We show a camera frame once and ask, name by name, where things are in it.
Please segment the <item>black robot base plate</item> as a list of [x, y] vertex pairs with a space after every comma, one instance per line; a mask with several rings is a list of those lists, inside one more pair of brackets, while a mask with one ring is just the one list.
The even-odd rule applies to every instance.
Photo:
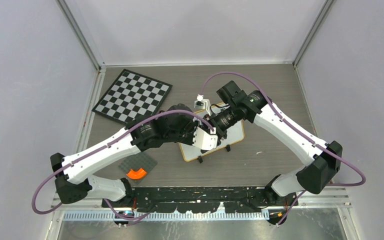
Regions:
[[293, 204], [296, 193], [269, 197], [264, 188], [230, 187], [135, 187], [119, 201], [102, 202], [102, 207], [134, 208], [140, 213], [214, 213], [220, 207], [228, 214], [258, 213], [267, 207], [282, 210]]

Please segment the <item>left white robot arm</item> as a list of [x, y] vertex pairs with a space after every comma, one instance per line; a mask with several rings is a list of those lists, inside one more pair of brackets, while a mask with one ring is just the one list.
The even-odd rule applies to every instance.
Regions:
[[165, 143], [195, 143], [195, 133], [205, 124], [200, 116], [174, 105], [149, 117], [138, 117], [111, 137], [72, 155], [50, 156], [54, 185], [62, 204], [98, 197], [128, 207], [133, 202], [126, 178], [110, 180], [95, 173], [110, 164]]

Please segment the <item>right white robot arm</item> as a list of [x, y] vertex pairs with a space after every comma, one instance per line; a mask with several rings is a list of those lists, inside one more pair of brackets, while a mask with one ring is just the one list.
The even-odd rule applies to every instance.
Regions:
[[327, 143], [303, 129], [280, 109], [269, 104], [262, 93], [254, 90], [246, 94], [234, 81], [217, 90], [217, 95], [228, 105], [219, 114], [210, 117], [210, 123], [219, 136], [241, 120], [265, 129], [286, 145], [303, 166], [287, 174], [275, 176], [266, 186], [265, 198], [271, 205], [279, 205], [286, 195], [306, 190], [319, 194], [340, 170], [343, 147], [337, 141]]

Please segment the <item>black white chessboard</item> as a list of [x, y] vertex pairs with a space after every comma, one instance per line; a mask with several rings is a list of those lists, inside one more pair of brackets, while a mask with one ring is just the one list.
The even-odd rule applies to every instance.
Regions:
[[123, 69], [92, 111], [126, 125], [137, 116], [156, 114], [172, 87], [169, 83]]

